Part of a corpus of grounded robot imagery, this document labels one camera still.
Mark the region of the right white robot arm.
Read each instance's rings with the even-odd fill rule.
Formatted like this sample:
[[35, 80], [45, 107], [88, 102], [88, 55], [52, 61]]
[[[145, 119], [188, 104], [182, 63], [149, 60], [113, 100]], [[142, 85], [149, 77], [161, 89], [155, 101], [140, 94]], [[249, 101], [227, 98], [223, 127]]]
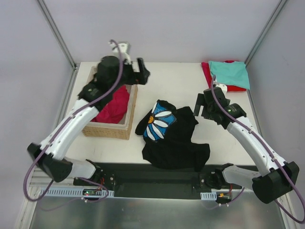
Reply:
[[224, 164], [206, 178], [208, 186], [221, 189], [236, 184], [252, 190], [265, 204], [293, 190], [299, 166], [279, 156], [254, 130], [246, 112], [240, 105], [230, 103], [220, 87], [215, 86], [198, 94], [193, 114], [213, 120], [227, 130], [242, 145], [257, 168], [255, 172], [231, 163]]

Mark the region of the teal t-shirt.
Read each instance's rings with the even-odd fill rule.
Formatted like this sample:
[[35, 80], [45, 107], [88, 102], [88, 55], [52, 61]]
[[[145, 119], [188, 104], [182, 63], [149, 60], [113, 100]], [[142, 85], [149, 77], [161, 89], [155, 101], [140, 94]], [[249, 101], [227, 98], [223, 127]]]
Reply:
[[234, 61], [227, 63], [209, 61], [208, 64], [211, 76], [218, 83], [250, 90], [248, 72], [244, 62]]

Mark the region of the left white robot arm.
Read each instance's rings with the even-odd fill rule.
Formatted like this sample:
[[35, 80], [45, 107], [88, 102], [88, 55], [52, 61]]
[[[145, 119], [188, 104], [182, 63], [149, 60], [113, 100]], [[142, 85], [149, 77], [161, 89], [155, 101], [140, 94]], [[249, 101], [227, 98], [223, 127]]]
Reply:
[[137, 58], [139, 70], [131, 63], [115, 56], [105, 56], [95, 68], [95, 74], [77, 95], [69, 114], [54, 131], [39, 144], [30, 143], [27, 151], [44, 173], [54, 182], [68, 177], [83, 177], [91, 186], [100, 182], [97, 166], [90, 160], [68, 159], [66, 153], [83, 128], [113, 99], [114, 93], [124, 85], [145, 85], [150, 76], [143, 58]]

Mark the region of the wicker basket with liner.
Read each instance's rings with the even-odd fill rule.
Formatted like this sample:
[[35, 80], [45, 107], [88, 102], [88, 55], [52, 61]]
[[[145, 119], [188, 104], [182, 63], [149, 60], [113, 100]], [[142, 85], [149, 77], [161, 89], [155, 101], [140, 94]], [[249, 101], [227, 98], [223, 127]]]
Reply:
[[86, 137], [129, 140], [138, 93], [137, 85], [121, 86], [113, 99], [82, 130]]

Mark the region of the black daisy print t-shirt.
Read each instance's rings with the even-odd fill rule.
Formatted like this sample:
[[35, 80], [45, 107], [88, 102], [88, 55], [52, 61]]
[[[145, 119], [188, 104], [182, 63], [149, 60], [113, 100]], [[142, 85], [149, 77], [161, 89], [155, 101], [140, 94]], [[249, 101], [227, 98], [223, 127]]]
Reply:
[[135, 129], [145, 141], [143, 159], [160, 169], [202, 171], [210, 157], [210, 146], [191, 141], [196, 125], [190, 107], [177, 109], [165, 100], [157, 100]]

